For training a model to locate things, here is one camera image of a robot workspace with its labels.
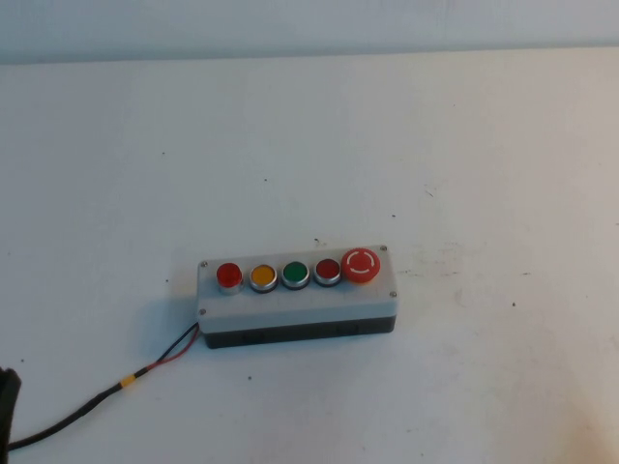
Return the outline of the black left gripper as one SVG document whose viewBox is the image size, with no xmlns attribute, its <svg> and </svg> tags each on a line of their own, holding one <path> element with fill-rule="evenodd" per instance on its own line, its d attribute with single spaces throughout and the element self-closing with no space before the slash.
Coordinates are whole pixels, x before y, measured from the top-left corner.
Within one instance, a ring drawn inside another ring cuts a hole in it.
<svg viewBox="0 0 619 464">
<path fill-rule="evenodd" d="M 9 444 L 15 405 L 21 388 L 21 380 L 11 369 L 1 369 L 0 385 L 0 421 L 1 445 Z"/>
</svg>

